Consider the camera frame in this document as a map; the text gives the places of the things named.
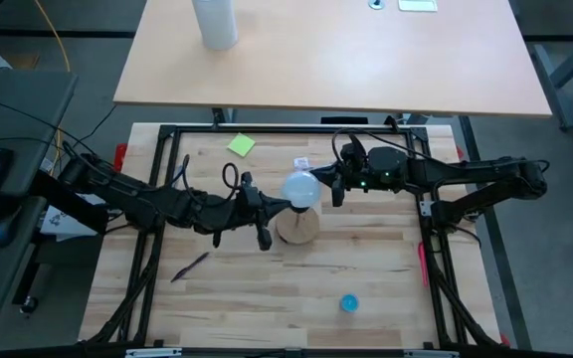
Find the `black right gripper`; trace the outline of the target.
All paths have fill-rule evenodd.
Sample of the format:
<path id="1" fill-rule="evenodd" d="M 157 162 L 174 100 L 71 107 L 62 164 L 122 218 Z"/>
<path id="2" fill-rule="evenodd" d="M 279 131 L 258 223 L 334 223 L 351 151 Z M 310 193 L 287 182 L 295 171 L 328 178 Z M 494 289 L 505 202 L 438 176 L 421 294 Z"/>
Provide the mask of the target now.
<path id="1" fill-rule="evenodd" d="M 320 183 L 331 184 L 332 206 L 341 207 L 346 188 L 399 192 L 406 185 L 407 154 L 394 147 L 371 148 L 360 166 L 352 165 L 344 177 L 342 165 L 338 162 L 309 170 Z"/>

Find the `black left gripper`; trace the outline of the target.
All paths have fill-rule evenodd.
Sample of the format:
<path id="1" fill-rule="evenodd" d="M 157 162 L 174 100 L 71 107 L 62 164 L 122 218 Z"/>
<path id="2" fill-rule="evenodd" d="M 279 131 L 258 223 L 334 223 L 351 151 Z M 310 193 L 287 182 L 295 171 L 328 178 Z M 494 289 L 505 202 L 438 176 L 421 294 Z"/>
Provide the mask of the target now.
<path id="1" fill-rule="evenodd" d="M 200 209 L 195 212 L 192 220 L 195 232 L 214 234 L 256 225 L 257 240 L 262 252 L 268 251 L 273 244 L 271 233 L 266 227 L 266 214 L 278 214 L 290 207 L 289 200 L 265 194 L 261 195 L 261 199 L 242 196 L 224 200 L 220 196 L 206 195 L 201 200 Z"/>

